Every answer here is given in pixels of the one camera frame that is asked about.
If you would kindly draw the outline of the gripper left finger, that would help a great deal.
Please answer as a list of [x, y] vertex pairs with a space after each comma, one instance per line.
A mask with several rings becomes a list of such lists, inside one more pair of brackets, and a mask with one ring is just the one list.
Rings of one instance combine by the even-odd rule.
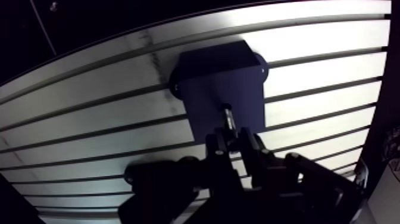
[[238, 150], [238, 132], [216, 128], [205, 138], [206, 158], [194, 156], [180, 160], [162, 160], [131, 164], [124, 180], [132, 187], [133, 196], [118, 208], [121, 223], [171, 223], [194, 202], [200, 190], [211, 191], [204, 204], [225, 212], [233, 196], [244, 192], [238, 172], [229, 154]]

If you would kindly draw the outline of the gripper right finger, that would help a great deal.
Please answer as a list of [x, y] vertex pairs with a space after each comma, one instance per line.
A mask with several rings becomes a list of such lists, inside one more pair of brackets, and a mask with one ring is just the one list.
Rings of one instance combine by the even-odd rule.
[[239, 147], [253, 189], [246, 211], [256, 223], [351, 223], [363, 201], [363, 189], [298, 154], [279, 158], [247, 128]]

